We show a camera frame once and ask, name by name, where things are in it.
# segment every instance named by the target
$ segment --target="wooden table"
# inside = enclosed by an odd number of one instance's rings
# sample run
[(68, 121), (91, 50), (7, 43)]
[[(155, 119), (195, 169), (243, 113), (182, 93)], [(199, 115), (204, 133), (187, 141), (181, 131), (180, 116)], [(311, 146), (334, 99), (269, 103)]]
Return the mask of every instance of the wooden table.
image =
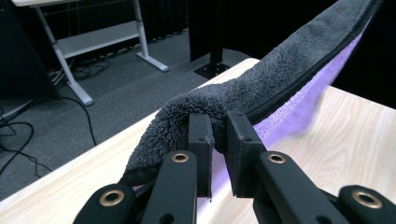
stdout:
[[(237, 77), (257, 61), (247, 59), (206, 84)], [(0, 202), (1, 223), (72, 223), (97, 189), (120, 179), (153, 118), (149, 115)], [(269, 149), (289, 154), (318, 187), (332, 194), (359, 184), (396, 203), (395, 133), (395, 110), (330, 87), (309, 130)], [(198, 209), (198, 223), (257, 222), (252, 201), (233, 198), (227, 183), (212, 201)]]

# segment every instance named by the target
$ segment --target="brass insert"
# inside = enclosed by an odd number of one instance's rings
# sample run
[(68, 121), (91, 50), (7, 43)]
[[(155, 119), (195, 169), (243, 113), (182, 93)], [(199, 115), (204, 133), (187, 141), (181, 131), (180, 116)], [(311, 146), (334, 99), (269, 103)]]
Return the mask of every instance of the brass insert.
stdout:
[(369, 208), (381, 208), (382, 203), (377, 199), (374, 195), (365, 192), (361, 189), (356, 189), (352, 192), (352, 197), (353, 199), (356, 200), (356, 202), (360, 203), (361, 205), (364, 205)]
[(189, 159), (189, 155), (184, 153), (177, 153), (172, 157), (172, 161), (174, 162), (185, 162)]
[(286, 161), (286, 159), (283, 156), (275, 154), (275, 153), (270, 154), (268, 156), (268, 160), (270, 160), (271, 162), (274, 162), (274, 163), (283, 163)]
[(110, 207), (119, 204), (124, 197), (125, 194), (122, 190), (111, 189), (106, 191), (102, 197), (100, 197), (99, 203), (104, 207)]

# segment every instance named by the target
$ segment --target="white desk frame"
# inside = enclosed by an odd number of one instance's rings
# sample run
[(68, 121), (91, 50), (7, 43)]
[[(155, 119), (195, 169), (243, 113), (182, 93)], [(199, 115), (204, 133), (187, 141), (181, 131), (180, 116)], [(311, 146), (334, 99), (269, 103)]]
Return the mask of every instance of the white desk frame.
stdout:
[(82, 35), (74, 35), (64, 39), (56, 40), (50, 27), (47, 24), (46, 18), (41, 11), (41, 7), (45, 7), (53, 4), (61, 4), (67, 1), (49, 1), (47, 3), (36, 3), (35, 1), (27, 1), (25, 4), (21, 4), (18, 0), (14, 1), (16, 6), (30, 6), (35, 9), (44, 29), (49, 37), (53, 50), (61, 63), (62, 68), (68, 79), (67, 84), (71, 90), (76, 94), (78, 99), (84, 105), (92, 105), (93, 99), (90, 95), (82, 89), (82, 87), (76, 82), (70, 71), (69, 65), (66, 59), (77, 56), (79, 54), (89, 52), (91, 50), (103, 48), (109, 45), (119, 43), (124, 40), (139, 37), (141, 50), (137, 53), (137, 56), (145, 60), (146, 62), (154, 65), (163, 72), (169, 71), (169, 68), (158, 62), (157, 60), (149, 56), (148, 45), (146, 41), (145, 27), (143, 24), (142, 14), (140, 12), (140, 6), (138, 0), (132, 0), (134, 4), (134, 13), (136, 16), (135, 21), (126, 22), (123, 24), (115, 25), (105, 29), (100, 29), (92, 32), (88, 32)]

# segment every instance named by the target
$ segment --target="black stand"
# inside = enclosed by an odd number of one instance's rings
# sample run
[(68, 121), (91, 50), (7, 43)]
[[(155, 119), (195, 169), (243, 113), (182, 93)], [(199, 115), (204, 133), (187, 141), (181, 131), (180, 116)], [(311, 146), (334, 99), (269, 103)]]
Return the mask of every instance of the black stand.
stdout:
[(209, 63), (196, 69), (194, 72), (202, 77), (208, 79), (215, 77), (225, 70), (229, 69), (230, 66), (225, 65), (222, 62), (222, 38), (223, 38), (223, 24), (224, 24), (224, 12), (222, 0), (213, 1), (212, 5), (212, 20), (213, 25), (211, 26), (212, 34), (212, 45), (210, 51)]

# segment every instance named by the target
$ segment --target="gray towel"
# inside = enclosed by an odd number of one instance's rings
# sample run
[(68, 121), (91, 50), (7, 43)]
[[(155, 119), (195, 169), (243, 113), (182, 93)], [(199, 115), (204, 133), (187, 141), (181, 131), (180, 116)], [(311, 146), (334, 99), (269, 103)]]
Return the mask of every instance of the gray towel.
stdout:
[(215, 149), (223, 152), (228, 110), (245, 113), (253, 124), (268, 118), (363, 31), (381, 4), (379, 0), (339, 0), (241, 77), (171, 99), (143, 134), (120, 182), (137, 186), (154, 179), (166, 153), (175, 150), (177, 138), (188, 134), (190, 113), (210, 117)]

